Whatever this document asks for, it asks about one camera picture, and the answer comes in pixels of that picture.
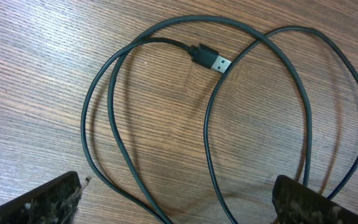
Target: usb connector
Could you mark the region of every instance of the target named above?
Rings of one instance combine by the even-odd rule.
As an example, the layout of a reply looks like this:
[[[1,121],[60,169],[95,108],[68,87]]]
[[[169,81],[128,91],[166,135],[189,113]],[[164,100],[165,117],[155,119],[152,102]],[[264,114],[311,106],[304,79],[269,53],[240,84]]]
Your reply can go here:
[[[203,44],[199,44],[198,47],[192,45],[190,54],[193,56],[192,61],[220,73],[224,73],[231,63],[228,59],[219,56],[218,51]]]

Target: brown wooden tabletop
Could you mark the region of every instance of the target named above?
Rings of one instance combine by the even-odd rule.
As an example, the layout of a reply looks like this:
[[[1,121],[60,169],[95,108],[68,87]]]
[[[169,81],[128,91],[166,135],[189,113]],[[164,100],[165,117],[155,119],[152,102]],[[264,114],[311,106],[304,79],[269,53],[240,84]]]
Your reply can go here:
[[[69,171],[84,191],[77,223],[158,223],[90,169],[80,139],[89,85],[103,63],[148,27],[187,14],[229,17],[261,32],[314,27],[358,71],[358,1],[0,1],[0,205]],[[155,36],[206,44],[233,59],[253,38],[193,22]],[[286,32],[272,40],[293,62],[311,101],[310,188],[327,196],[358,153],[358,86],[329,47]],[[229,223],[213,190],[203,144],[206,104],[220,74],[167,44],[137,48],[117,81],[121,136],[142,179],[175,223]],[[109,127],[101,80],[88,116],[94,158],[122,188],[145,200]],[[221,190],[239,223],[270,223],[277,175],[302,180],[305,112],[285,67],[264,45],[224,82],[209,127]],[[334,199],[358,214],[358,170]]]

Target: black cable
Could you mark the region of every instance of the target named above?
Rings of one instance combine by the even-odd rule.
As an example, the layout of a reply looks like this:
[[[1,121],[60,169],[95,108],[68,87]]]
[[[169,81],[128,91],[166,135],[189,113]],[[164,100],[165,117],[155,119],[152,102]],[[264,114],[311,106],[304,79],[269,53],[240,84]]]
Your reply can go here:
[[[241,22],[237,22],[234,21],[232,19],[228,19],[228,18],[223,18],[223,17],[217,17],[217,16],[183,16],[183,17],[176,17],[173,19],[168,19],[166,21],[160,22],[154,26],[152,26],[151,28],[147,29],[145,32],[143,32],[140,36],[138,36],[132,43],[131,45],[128,45],[127,47],[124,47],[123,49],[121,49],[120,51],[118,51],[116,54],[114,54],[102,67],[102,69],[99,71],[99,73],[97,74],[97,76],[95,77],[94,81],[91,84],[91,87],[89,88],[89,92],[87,94],[87,97],[85,99],[85,103],[84,103],[84,108],[83,108],[83,114],[81,117],[81,139],[83,142],[83,148],[84,148],[84,152],[86,155],[86,158],[88,160],[89,165],[92,167],[92,169],[94,170],[94,172],[96,173],[96,175],[104,182],[106,183],[110,188],[112,188],[113,190],[115,190],[116,192],[120,193],[121,195],[125,196],[126,198],[132,200],[133,202],[135,202],[136,204],[140,205],[142,208],[146,209],[148,212],[150,212],[152,215],[154,215],[160,222],[162,223],[172,223],[172,221],[166,216],[166,214],[162,211],[162,209],[158,206],[158,204],[156,203],[156,201],[153,199],[153,197],[151,196],[150,192],[146,189],[145,185],[142,183],[142,181],[139,178],[139,175],[137,173],[137,171],[135,170],[135,167],[125,149],[125,146],[122,142],[122,139],[118,133],[118,129],[116,126],[116,122],[114,119],[114,105],[113,105],[113,98],[114,98],[114,86],[116,84],[116,78],[119,72],[119,69],[122,65],[122,63],[124,62],[125,58],[127,57],[127,54],[129,53],[129,51],[131,49],[133,49],[135,46],[141,45],[141,44],[145,44],[148,42],[167,42],[170,44],[174,44],[177,45],[183,49],[185,49],[186,51],[189,52],[189,54],[191,54],[190,52],[190,47],[174,41],[174,40],[170,40],[170,39],[164,39],[164,38],[151,38],[151,39],[146,39],[147,37],[151,36],[154,32],[163,29],[167,26],[176,24],[176,23],[181,23],[181,22],[192,22],[192,21],[205,21],[205,22],[218,22],[218,23],[223,23],[223,24],[227,24],[230,26],[234,26],[240,30],[243,30],[244,32],[253,35],[254,37],[257,38],[257,40],[255,42],[253,42],[251,45],[249,45],[245,50],[243,50],[243,52],[241,54],[239,54],[231,63],[231,65],[229,66],[229,68],[226,70],[226,72],[224,72],[224,74],[222,75],[221,79],[217,82],[215,89],[212,92],[211,98],[209,99],[209,103],[207,106],[207,110],[206,110],[206,116],[205,116],[205,121],[204,121],[204,143],[205,143],[205,148],[206,148],[206,155],[207,155],[207,161],[208,161],[208,167],[209,167],[209,172],[211,174],[211,179],[213,181],[213,185],[216,191],[216,195],[218,196],[219,202],[221,203],[224,211],[226,212],[226,215],[229,217],[230,221],[232,223],[237,223],[236,219],[233,217],[233,215],[231,214],[229,208],[227,207],[224,198],[222,196],[222,193],[219,189],[218,186],[218,182],[216,180],[216,176],[213,170],[213,163],[212,163],[212,159],[211,159],[211,154],[209,151],[209,144],[208,144],[208,121],[209,121],[209,116],[210,116],[210,112],[211,112],[211,108],[212,108],[212,104],[213,104],[213,100],[214,97],[216,96],[219,87],[221,86],[222,82],[224,81],[225,77],[228,75],[229,71],[231,70],[231,68],[248,52],[250,51],[255,45],[257,45],[260,41],[264,42],[278,57],[279,59],[283,62],[284,66],[286,66],[288,72],[290,73],[290,75],[292,76],[292,78],[295,81],[295,85],[297,87],[297,89],[300,92],[300,96],[303,100],[304,103],[304,107],[305,107],[305,112],[306,112],[306,162],[305,162],[305,173],[304,173],[304,178],[303,178],[303,185],[307,186],[308,184],[308,177],[309,177],[309,172],[310,172],[310,157],[311,157],[311,108],[310,108],[310,103],[306,94],[306,91],[302,85],[302,82],[300,80],[299,75],[297,74],[295,68],[293,67],[293,65],[291,64],[291,62],[289,61],[289,59],[287,58],[287,56],[270,40],[268,40],[268,36],[276,34],[277,32],[281,32],[281,31],[285,31],[285,30],[301,30],[301,31],[305,31],[305,32],[310,32],[313,33],[317,36],[319,36],[320,38],[322,38],[324,41],[327,42],[327,44],[329,44],[334,51],[338,54],[338,56],[340,56],[340,58],[342,59],[342,61],[346,64],[346,66],[348,67],[348,69],[351,71],[353,77],[356,79],[356,82],[358,84],[358,74],[357,72],[354,70],[353,66],[350,64],[350,62],[348,61],[348,59],[345,57],[345,55],[339,50],[339,48],[328,38],[326,37],[324,34],[318,32],[317,30],[314,29],[310,29],[310,28],[306,28],[306,27],[297,27],[297,26],[288,26],[288,27],[282,27],[279,29],[275,29],[269,33],[266,34],[266,36],[264,36],[263,34],[261,34],[260,32],[256,31],[255,29],[241,23]],[[99,79],[101,78],[101,76],[103,75],[103,73],[106,71],[106,69],[110,66],[110,64],[113,63],[113,61],[115,59],[117,59],[119,57],[119,59],[116,62],[116,65],[112,71],[111,74],[111,79],[110,79],[110,84],[109,84],[109,92],[108,92],[108,113],[109,113],[109,121],[110,121],[110,125],[111,125],[111,129],[113,131],[114,137],[116,139],[116,142],[122,152],[122,155],[124,156],[127,165],[129,166],[132,175],[134,176],[135,180],[137,181],[139,187],[142,189],[143,193],[145,194],[145,196],[147,197],[147,199],[149,200],[149,202],[152,204],[152,206],[154,207],[154,210],[152,210],[152,208],[150,208],[148,205],[146,205],[144,202],[141,202],[139,199],[133,197],[131,194],[125,192],[124,190],[120,189],[118,186],[114,185],[113,183],[111,183],[110,181],[108,181],[108,179],[102,175],[102,173],[98,170],[98,168],[95,166],[95,164],[92,161],[92,158],[90,157],[89,154],[89,150],[86,144],[86,136],[85,136],[85,119],[86,119],[86,110],[88,108],[89,105],[89,101],[91,98],[91,94],[97,84],[97,82],[99,81]],[[346,182],[349,180],[349,178],[351,177],[351,175],[354,173],[354,171],[357,169],[358,166],[358,156],[357,159],[355,161],[355,163],[353,164],[353,166],[351,167],[351,169],[349,170],[349,172],[346,174],[345,178],[341,181],[341,183],[336,187],[336,189],[331,193],[331,195],[328,198],[333,198],[339,191],[340,189],[344,186],[344,184],[346,184]]]
[[[83,109],[82,109],[82,115],[81,115],[81,141],[82,141],[82,146],[84,149],[84,153],[85,153],[85,157],[86,160],[88,161],[89,166],[92,168],[93,172],[95,172],[95,174],[107,185],[109,186],[111,189],[113,189],[114,191],[116,191],[117,193],[121,194],[122,196],[124,196],[125,198],[128,198],[129,200],[135,202],[136,204],[138,204],[140,207],[144,208],[146,211],[150,212],[156,219],[158,219],[160,222],[162,223],[171,223],[171,221],[169,220],[168,217],[164,217],[162,215],[159,215],[156,211],[154,211],[150,206],[148,206],[147,204],[145,204],[144,202],[142,202],[141,200],[139,200],[138,198],[135,198],[133,195],[131,195],[130,193],[126,192],[124,189],[120,188],[118,185],[112,183],[106,176],[104,176],[102,174],[102,172],[96,167],[95,163],[92,160],[91,154],[90,154],[90,150],[88,149],[88,144],[86,142],[86,114],[88,112],[88,107],[90,104],[90,100],[93,94],[94,89],[96,88],[96,85],[98,84],[100,78],[103,76],[103,74],[106,72],[106,70],[108,69],[108,67],[118,58],[120,57],[122,54],[126,54],[129,53],[134,47],[137,47],[139,45],[143,45],[143,44],[147,44],[147,43],[152,43],[152,42],[163,42],[163,43],[168,43],[168,44],[173,44],[176,45],[178,47],[181,47],[183,49],[185,49],[187,52],[190,53],[190,47],[172,40],[172,39],[167,39],[167,38],[149,38],[147,40],[142,40],[139,42],[136,42],[134,44],[130,44],[126,47],[124,47],[123,49],[119,50],[117,53],[115,53],[113,56],[111,56],[109,58],[109,60],[102,66],[102,68],[100,69],[100,71],[98,72],[98,74],[96,75],[96,77],[94,78],[94,80],[92,81],[92,84],[86,94],[86,98],[85,98],[85,102],[83,105]]]

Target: metal usb tip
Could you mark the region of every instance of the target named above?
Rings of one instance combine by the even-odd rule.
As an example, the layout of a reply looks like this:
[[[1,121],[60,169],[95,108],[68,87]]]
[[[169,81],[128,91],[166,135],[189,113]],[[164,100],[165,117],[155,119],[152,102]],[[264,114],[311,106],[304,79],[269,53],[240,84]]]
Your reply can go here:
[[[230,65],[231,61],[221,56],[218,56],[212,65],[211,69],[218,71],[220,73],[224,73],[228,66]]]

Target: wooden table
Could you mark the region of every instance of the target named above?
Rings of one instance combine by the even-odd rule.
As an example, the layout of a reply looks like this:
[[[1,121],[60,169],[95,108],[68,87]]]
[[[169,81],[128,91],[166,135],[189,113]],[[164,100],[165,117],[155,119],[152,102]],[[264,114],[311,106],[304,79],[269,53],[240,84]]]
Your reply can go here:
[[[92,79],[110,55],[155,23],[186,14],[230,17],[261,32],[314,27],[332,38],[358,71],[358,1],[0,1],[0,205],[75,170],[82,180],[95,177],[83,194],[77,223],[157,223],[90,169],[80,114]],[[201,22],[155,36],[204,43],[229,59],[253,41],[233,28]],[[272,40],[292,60],[308,92],[310,188],[328,195],[358,153],[358,87],[316,37],[287,32]],[[108,78],[91,102],[89,143],[112,180],[144,200],[109,128]],[[166,44],[139,47],[119,74],[114,104],[122,138],[175,223],[229,223],[211,185],[202,135],[218,78]],[[271,190],[277,175],[302,180],[304,120],[294,82],[264,45],[224,82],[209,137],[219,184],[240,223],[274,220]],[[358,170],[334,201],[358,214]]]

